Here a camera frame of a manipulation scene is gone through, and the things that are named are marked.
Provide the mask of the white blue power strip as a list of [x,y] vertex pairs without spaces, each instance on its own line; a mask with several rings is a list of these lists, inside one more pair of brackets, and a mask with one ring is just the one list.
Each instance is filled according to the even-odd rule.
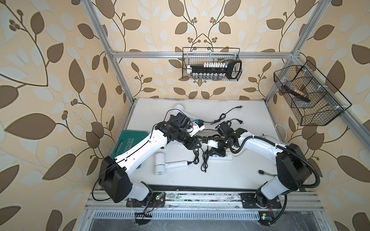
[[211,160],[211,161],[232,161],[233,156],[229,155],[229,154],[226,154],[225,157],[221,157],[221,156],[218,156],[218,155],[213,155],[213,156],[209,156],[209,160]]

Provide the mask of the dark green hair dryer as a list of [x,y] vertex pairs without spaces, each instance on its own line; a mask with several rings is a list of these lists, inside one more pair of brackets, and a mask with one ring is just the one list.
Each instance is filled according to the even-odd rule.
[[215,129],[204,129],[203,131],[213,131],[214,134],[207,134],[204,137],[207,138],[222,138],[227,139],[230,138],[233,134],[236,134],[236,130],[234,130],[231,126],[233,122],[238,122],[240,125],[243,124],[243,120],[238,118],[233,118],[230,120],[222,121],[217,124]]

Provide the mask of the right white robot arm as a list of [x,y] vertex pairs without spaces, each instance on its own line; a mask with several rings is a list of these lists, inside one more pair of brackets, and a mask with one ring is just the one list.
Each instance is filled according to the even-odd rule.
[[226,151],[238,154],[244,149],[252,150],[271,160],[277,167],[277,175],[257,189],[254,200],[261,207],[300,188],[316,188],[320,175],[309,163],[299,146],[272,142],[255,136],[243,128],[232,129],[226,122],[216,127],[217,135],[206,137],[211,155],[225,156]]

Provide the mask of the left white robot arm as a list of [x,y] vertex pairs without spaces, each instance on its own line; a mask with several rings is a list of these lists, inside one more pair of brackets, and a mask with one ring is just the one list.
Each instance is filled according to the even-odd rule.
[[189,118],[179,111],[168,121],[155,124],[151,133],[130,150],[115,158],[105,157],[94,186],[100,185],[114,203],[127,197],[143,201],[149,194],[149,188],[143,183],[132,183],[129,178],[132,173],[153,153],[172,141],[181,143],[188,150],[201,148],[195,134],[204,128],[203,120]]

